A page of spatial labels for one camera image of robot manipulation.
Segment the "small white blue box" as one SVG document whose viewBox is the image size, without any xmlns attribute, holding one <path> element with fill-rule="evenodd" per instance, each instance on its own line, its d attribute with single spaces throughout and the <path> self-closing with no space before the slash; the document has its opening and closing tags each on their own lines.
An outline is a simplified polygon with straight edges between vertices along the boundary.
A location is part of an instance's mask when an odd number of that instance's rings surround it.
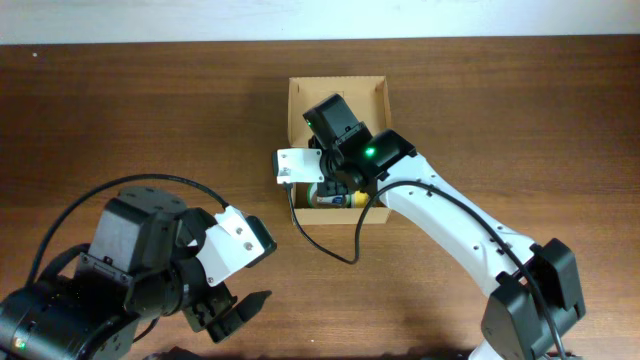
<svg viewBox="0 0 640 360">
<path fill-rule="evenodd" d="M 350 206 L 350 198 L 347 195 L 336 196 L 317 196 L 317 207 L 335 207 L 335 208 L 348 208 Z"/>
</svg>

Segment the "yellow sticky note pad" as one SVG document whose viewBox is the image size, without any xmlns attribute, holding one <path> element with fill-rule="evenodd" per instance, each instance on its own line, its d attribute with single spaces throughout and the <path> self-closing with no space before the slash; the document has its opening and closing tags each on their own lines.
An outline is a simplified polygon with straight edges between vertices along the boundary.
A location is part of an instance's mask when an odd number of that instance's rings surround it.
<svg viewBox="0 0 640 360">
<path fill-rule="evenodd" d="M 356 191 L 350 195 L 349 207 L 350 208 L 364 208 L 369 202 L 370 196 L 367 193 Z"/>
</svg>

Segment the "green tape roll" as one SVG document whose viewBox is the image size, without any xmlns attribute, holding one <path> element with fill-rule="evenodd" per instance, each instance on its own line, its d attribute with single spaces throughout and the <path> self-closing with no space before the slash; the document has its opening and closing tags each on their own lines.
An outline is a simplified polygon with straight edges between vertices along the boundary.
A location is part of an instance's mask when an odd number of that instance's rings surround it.
<svg viewBox="0 0 640 360">
<path fill-rule="evenodd" d="M 318 184 L 317 183 L 313 183 L 311 184 L 308 189 L 307 189 L 307 202 L 310 208 L 317 208 L 318 207 L 318 200 L 317 200 L 317 191 L 318 191 Z"/>
</svg>

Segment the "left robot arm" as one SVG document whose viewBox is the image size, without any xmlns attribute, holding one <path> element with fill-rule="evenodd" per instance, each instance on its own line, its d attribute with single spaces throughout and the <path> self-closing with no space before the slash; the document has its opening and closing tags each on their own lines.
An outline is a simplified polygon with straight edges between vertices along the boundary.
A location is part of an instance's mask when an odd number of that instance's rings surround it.
<svg viewBox="0 0 640 360">
<path fill-rule="evenodd" d="M 270 291 L 232 295 L 225 280 L 275 251 L 264 223 L 231 205 L 211 215 L 150 187 L 126 187 L 105 206 L 90 244 L 57 256 L 1 304 L 4 359 L 119 359 L 137 327 L 181 312 L 219 343 Z"/>
</svg>

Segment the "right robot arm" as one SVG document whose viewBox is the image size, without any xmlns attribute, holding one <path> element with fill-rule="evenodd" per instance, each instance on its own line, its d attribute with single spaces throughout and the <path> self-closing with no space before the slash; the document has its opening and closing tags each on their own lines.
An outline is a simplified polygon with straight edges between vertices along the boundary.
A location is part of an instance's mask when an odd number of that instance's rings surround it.
<svg viewBox="0 0 640 360">
<path fill-rule="evenodd" d="M 572 250 L 557 238 L 540 245 L 492 218 L 443 180 L 392 129 L 372 134 L 333 94 L 303 115 L 321 153 L 323 175 L 404 216 L 472 277 L 488 302 L 483 342 L 473 359 L 569 358 L 562 340 L 586 314 Z"/>
</svg>

